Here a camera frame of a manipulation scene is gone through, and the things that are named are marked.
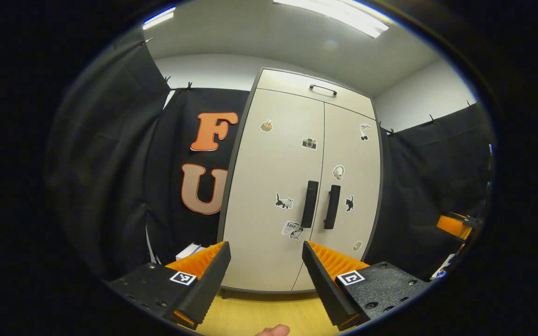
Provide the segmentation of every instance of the ceiling light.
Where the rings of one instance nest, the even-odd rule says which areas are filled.
[[[377,13],[374,9],[356,1],[345,0],[273,0],[275,4],[284,4],[309,9],[345,23],[361,32],[376,38],[389,27],[369,13]]]
[[[176,9],[176,7],[171,7],[167,9],[166,11],[163,11],[161,13],[158,13],[154,17],[151,17],[151,19],[148,19],[145,21],[145,24],[142,26],[143,29],[148,29],[154,25],[157,25],[159,23],[162,23],[163,21],[166,21],[168,19],[171,19],[173,17],[173,10]]]

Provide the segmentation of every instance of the orange letter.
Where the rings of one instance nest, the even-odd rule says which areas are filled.
[[[221,209],[221,201],[224,199],[224,187],[226,187],[227,170],[211,170],[211,176],[215,178],[213,186],[213,197],[211,202],[203,203],[198,200],[198,182],[205,174],[205,168],[196,164],[186,163],[182,166],[184,179],[182,180],[182,202],[186,206],[198,213],[212,215]]]
[[[219,145],[215,142],[215,134],[219,140],[224,140],[228,134],[228,123],[218,120],[227,120],[235,125],[238,122],[238,115],[233,112],[226,113],[201,113],[198,115],[200,125],[196,141],[190,145],[193,151],[215,151]]]

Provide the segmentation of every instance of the drawer handle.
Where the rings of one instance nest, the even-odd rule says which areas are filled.
[[[327,89],[326,87],[322,87],[322,86],[318,86],[318,85],[314,85],[314,84],[311,84],[311,85],[310,85],[310,89],[311,89],[311,90],[312,90],[312,88],[314,88],[314,87],[320,87],[321,89],[329,90],[329,91],[333,92],[333,95],[334,95],[334,96],[335,96],[336,94],[338,94],[337,91],[335,91],[335,90],[331,90],[331,89]]]

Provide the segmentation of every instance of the white wall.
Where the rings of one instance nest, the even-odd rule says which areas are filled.
[[[476,102],[457,72],[437,61],[376,96],[373,106],[382,127],[395,132],[443,117]]]
[[[192,87],[250,91],[262,67],[291,70],[333,81],[327,76],[293,64],[241,55],[185,55],[156,59],[155,64],[163,77],[171,76],[167,82],[170,87],[187,87],[190,81]],[[170,92],[166,104],[173,93],[174,91]]]

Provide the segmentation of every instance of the cabinet door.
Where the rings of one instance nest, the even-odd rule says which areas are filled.
[[[310,228],[299,240],[282,231],[288,221],[301,223],[308,181],[321,178],[323,103],[257,89],[244,126],[226,209],[231,261],[222,285],[291,291]],[[306,138],[315,148],[303,147]]]
[[[310,240],[356,259],[363,256],[375,222],[381,178],[377,132],[372,119],[325,104],[323,174]],[[341,172],[337,166],[343,167],[341,179],[333,174]],[[326,230],[331,185],[340,186],[340,200],[333,229]],[[311,288],[303,267],[294,290]]]

